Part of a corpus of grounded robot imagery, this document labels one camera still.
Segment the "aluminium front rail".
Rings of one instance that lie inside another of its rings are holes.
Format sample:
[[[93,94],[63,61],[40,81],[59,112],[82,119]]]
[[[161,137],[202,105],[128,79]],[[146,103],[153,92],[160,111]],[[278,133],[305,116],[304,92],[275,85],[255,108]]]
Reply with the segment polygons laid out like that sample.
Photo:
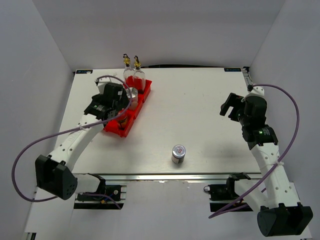
[[[211,181],[226,180],[235,173],[216,173],[216,174],[100,174],[108,181]]]

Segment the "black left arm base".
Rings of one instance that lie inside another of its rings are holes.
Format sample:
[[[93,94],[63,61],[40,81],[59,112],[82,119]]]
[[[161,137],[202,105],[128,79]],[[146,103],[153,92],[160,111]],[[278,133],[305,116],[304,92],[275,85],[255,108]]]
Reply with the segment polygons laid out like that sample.
[[[98,194],[77,194],[73,208],[75,210],[121,210],[126,200],[127,186],[107,183]]]

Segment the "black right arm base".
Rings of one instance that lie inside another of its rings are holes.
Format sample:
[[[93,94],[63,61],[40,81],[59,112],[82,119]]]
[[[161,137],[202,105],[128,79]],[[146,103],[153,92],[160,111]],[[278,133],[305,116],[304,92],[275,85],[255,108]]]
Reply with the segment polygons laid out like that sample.
[[[209,184],[203,188],[203,191],[209,195],[209,206],[210,212],[214,213],[217,210],[221,209],[222,207],[226,206],[227,204],[231,203],[235,200],[238,195],[235,193],[230,193],[227,189],[226,184]],[[243,201],[240,200],[237,203],[233,204],[227,210],[232,208],[238,208],[236,212],[252,212],[253,210]]]

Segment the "dark sauce bottle gold pourer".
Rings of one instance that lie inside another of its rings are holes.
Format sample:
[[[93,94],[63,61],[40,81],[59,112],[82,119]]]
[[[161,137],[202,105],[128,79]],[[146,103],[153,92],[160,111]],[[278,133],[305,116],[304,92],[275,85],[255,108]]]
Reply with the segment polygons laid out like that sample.
[[[137,55],[134,56],[134,67],[134,87],[137,89],[138,93],[143,94],[146,87],[146,76],[145,73],[141,70],[141,63]]]

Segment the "tall white powder shaker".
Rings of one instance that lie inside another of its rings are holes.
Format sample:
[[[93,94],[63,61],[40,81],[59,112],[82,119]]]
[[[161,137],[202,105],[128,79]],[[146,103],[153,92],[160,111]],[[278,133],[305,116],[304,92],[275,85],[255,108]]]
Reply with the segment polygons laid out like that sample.
[[[131,111],[134,111],[138,106],[138,100],[139,100],[138,90],[134,87],[129,87],[126,89],[126,94],[128,99],[129,100],[131,99],[131,105],[129,109]]]

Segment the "red plastic compartment bin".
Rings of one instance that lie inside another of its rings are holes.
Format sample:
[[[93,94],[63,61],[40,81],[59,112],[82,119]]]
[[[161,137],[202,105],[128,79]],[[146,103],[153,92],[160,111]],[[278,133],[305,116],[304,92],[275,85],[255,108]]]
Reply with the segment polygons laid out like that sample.
[[[141,109],[143,108],[145,101],[147,100],[147,98],[151,92],[151,84],[152,84],[152,81],[147,79],[144,93],[138,94],[137,107],[135,108],[135,110],[128,109],[126,111],[127,119],[126,119],[125,128],[123,128],[123,129],[119,128],[118,122],[116,120],[112,120],[104,127],[103,130],[105,132],[116,134],[120,137],[127,137],[136,118],[138,117]]]

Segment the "aluminium table rail right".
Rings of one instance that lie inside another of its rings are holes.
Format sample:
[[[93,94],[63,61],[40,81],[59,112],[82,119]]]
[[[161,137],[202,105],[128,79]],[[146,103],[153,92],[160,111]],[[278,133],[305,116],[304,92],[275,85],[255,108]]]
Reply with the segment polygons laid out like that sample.
[[[254,82],[253,82],[251,75],[250,75],[250,67],[249,66],[244,66],[242,68],[242,74],[243,74],[244,81],[245,81],[245,84],[247,87],[249,85],[254,85]]]

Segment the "small red label jar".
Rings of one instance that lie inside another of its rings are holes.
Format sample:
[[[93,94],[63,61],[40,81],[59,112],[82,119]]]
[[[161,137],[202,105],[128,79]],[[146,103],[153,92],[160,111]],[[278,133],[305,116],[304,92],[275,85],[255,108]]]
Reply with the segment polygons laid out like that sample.
[[[175,164],[181,164],[185,159],[185,155],[186,148],[181,144],[177,144],[172,148],[171,160]]]

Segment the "blue logo sticker right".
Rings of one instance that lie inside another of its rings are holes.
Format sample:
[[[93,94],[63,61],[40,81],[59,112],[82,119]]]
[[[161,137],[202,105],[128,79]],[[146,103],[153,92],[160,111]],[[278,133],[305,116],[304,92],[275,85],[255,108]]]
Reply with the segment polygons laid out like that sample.
[[[225,67],[224,71],[225,72],[242,72],[242,69],[239,68],[239,67],[235,67],[235,68],[233,68],[233,67]]]

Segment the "blue logo sticker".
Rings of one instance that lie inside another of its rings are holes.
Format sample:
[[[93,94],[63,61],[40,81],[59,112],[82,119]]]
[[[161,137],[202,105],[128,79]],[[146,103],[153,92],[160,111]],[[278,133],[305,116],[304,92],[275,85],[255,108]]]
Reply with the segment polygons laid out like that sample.
[[[78,69],[75,72],[76,74],[92,74],[93,70],[92,69]]]
[[[239,67],[235,67],[235,68],[233,68],[233,67],[225,67],[224,71],[225,72],[242,72],[242,69],[239,68]]]

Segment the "clear bottle gold pourer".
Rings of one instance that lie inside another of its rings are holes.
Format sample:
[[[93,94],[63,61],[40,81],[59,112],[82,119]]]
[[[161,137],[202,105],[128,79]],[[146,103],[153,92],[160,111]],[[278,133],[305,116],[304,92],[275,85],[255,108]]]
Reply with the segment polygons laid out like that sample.
[[[123,62],[125,65],[124,71],[123,71],[123,78],[125,80],[125,83],[129,87],[135,87],[133,76],[135,73],[135,70],[131,67],[131,60],[128,57],[126,53],[123,54]]]

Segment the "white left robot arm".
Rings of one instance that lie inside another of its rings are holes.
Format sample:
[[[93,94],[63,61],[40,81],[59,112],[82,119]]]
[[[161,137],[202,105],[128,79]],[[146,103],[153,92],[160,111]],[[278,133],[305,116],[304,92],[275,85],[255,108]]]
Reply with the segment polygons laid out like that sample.
[[[106,120],[114,119],[129,104],[125,88],[118,83],[107,82],[102,92],[91,98],[78,123],[56,149],[35,161],[38,188],[63,200],[74,193],[89,193],[99,200],[105,196],[105,180],[94,174],[73,174],[72,170],[88,144],[103,130]]]

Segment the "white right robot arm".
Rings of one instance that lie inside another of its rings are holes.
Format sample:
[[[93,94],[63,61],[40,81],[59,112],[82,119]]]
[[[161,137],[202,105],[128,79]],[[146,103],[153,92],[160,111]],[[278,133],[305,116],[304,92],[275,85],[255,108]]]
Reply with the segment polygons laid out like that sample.
[[[257,224],[265,237],[301,235],[313,212],[301,204],[280,161],[277,136],[266,123],[266,100],[257,95],[230,93],[221,105],[220,115],[224,116],[229,108],[232,110],[228,117],[241,124],[242,137],[258,164],[265,193],[255,188],[245,194],[255,182],[243,174],[229,177],[226,195],[233,200],[241,197],[257,213]]]

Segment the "red lid sauce jar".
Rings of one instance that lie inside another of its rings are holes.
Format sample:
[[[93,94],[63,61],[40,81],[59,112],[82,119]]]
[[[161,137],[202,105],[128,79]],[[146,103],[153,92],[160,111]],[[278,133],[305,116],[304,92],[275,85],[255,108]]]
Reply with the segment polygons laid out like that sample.
[[[121,110],[117,114],[117,118],[115,119],[117,123],[117,127],[121,130],[124,130],[128,124],[128,114],[126,111]]]

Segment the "blue logo sticker left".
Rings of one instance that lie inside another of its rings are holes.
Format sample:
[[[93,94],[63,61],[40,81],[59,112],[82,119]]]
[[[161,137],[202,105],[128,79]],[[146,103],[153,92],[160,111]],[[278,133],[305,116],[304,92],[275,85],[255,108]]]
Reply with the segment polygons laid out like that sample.
[[[75,72],[76,74],[92,74],[93,70],[92,69],[78,69]]]

